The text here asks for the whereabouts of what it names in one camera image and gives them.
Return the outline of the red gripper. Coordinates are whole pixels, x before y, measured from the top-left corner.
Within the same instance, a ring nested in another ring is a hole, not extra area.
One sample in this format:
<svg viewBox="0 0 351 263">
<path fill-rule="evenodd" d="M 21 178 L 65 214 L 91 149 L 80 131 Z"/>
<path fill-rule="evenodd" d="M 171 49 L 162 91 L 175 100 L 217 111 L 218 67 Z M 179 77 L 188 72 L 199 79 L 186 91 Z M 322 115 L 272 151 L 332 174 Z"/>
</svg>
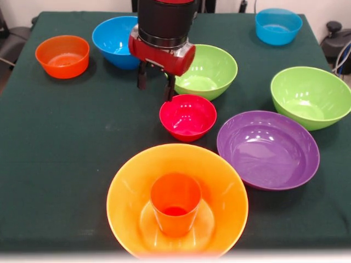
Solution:
<svg viewBox="0 0 351 263">
<path fill-rule="evenodd" d="M 146 89 L 146 66 L 152 64 L 167 72 L 165 101 L 172 101 L 174 95 L 175 76 L 181 76 L 189 69 L 194 60 L 196 46 L 188 41 L 177 49 L 161 49 L 152 47 L 139 37 L 130 35 L 128 41 L 130 53 L 140 60 L 138 67 L 137 87 Z"/>
</svg>

